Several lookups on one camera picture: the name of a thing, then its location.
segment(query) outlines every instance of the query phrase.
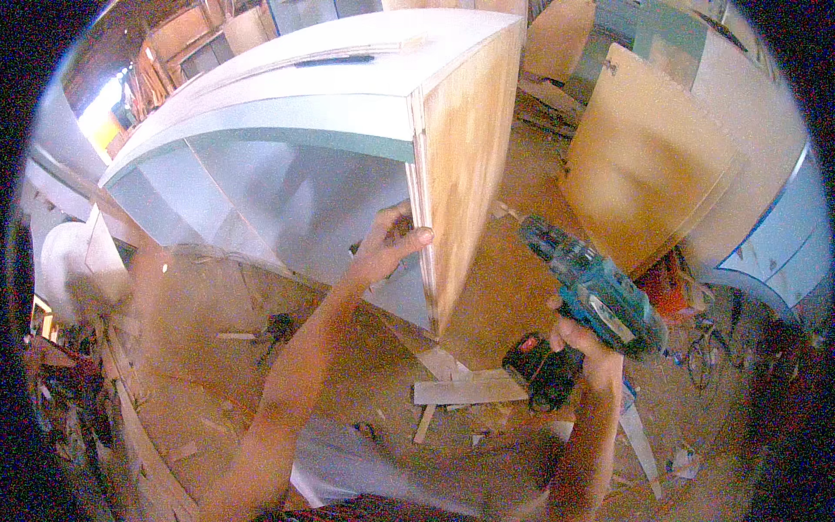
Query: person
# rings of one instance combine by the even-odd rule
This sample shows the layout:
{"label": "person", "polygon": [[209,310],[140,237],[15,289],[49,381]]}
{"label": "person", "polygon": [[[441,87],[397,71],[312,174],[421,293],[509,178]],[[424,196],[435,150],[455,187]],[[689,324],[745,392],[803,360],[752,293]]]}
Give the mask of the person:
{"label": "person", "polygon": [[[200,502],[203,521],[471,520],[484,516],[477,506],[472,509],[466,502],[432,498],[422,485],[403,478],[393,466],[378,464],[379,457],[359,442],[362,436],[357,436],[349,449],[344,441],[334,439],[318,446],[310,442],[327,429],[321,420],[311,419],[311,414],[328,366],[345,346],[352,312],[363,292],[394,271],[403,257],[432,242],[433,232],[425,227],[395,236],[392,231],[409,214],[408,201],[377,213],[341,280],[281,351],[266,378],[261,402],[239,452]],[[546,489],[547,516],[551,520],[591,520],[612,474],[623,357],[604,347],[591,330],[564,317],[558,317],[551,343],[558,350],[565,343],[581,350],[585,362],[577,423]],[[318,435],[306,433],[309,422],[313,431],[320,430]],[[343,454],[344,462],[327,462],[326,454],[340,444],[350,458],[345,460]],[[282,513],[291,474],[314,474],[316,468],[326,476],[318,477],[319,482],[340,475],[343,484],[336,484],[336,489],[347,493],[326,508]],[[456,484],[446,484],[447,490],[456,489],[450,485]]]}

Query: workshop floor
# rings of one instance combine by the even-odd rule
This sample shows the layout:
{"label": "workshop floor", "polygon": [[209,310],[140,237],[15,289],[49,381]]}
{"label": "workshop floor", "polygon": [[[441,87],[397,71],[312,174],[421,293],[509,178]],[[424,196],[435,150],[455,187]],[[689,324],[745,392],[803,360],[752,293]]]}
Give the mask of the workshop floor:
{"label": "workshop floor", "polygon": [[[557,149],[558,140],[550,140],[545,132],[515,124],[498,198],[581,234],[554,183]],[[130,271],[134,297],[111,324],[139,376],[143,425],[171,471],[199,501],[234,454],[267,371],[256,365],[266,345],[220,340],[215,335],[258,332],[271,313],[289,312],[303,320],[321,294],[236,256],[216,258],[200,251],[144,248]],[[518,240],[512,219],[491,220],[441,346],[471,370],[500,366],[504,352],[523,333],[548,331],[553,316],[544,303],[555,287],[544,264]],[[718,290],[711,311],[724,332],[729,324],[729,295]],[[764,314],[756,303],[746,303],[738,342],[757,341]],[[685,351],[693,338],[690,324],[671,330],[674,349]],[[490,429],[488,446],[512,443],[514,430],[565,416],[537,417],[519,403],[456,411],[439,408],[426,442],[413,444],[422,410],[411,404],[410,388],[431,376],[404,344],[409,342],[426,341],[398,338],[377,312],[360,310],[348,346],[329,374],[318,412],[341,423],[372,423],[404,464],[449,460],[472,452],[473,432]],[[732,471],[745,422],[745,376],[724,362],[717,370],[715,385],[700,395],[687,371],[671,360],[646,366],[626,363],[629,380],[640,390],[637,407],[661,473],[680,447],[694,449],[704,464],[693,481],[662,480],[669,500],[657,502],[621,434],[616,444],[617,480],[601,520],[741,516],[748,490]],[[196,451],[186,452],[190,454],[185,457],[175,451],[191,444]]]}

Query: blue cordless drill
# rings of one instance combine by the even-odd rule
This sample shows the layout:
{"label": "blue cordless drill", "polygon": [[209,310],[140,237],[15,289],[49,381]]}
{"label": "blue cordless drill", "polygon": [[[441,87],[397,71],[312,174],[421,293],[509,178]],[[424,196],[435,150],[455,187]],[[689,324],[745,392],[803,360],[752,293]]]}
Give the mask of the blue cordless drill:
{"label": "blue cordless drill", "polygon": [[[665,349],[665,323],[646,294],[610,258],[536,215],[524,218],[519,234],[562,283],[561,315],[636,360]],[[583,353],[572,347],[553,352],[548,339],[533,332],[508,351],[502,366],[527,387],[532,409],[552,410],[571,394]]]}

